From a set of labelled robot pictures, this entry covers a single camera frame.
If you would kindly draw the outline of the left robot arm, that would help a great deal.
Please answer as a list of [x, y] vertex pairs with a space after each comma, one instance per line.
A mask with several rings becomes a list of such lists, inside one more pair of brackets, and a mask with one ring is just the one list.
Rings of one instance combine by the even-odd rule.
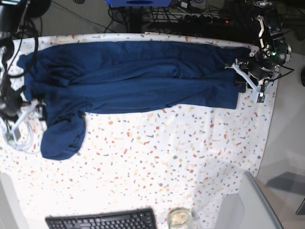
[[232, 68], [250, 88], [264, 96], [273, 82], [283, 77], [279, 68], [291, 59], [291, 47], [282, 30], [282, 18], [274, 0], [234, 0], [232, 10], [247, 28], [258, 50], [236, 59]]

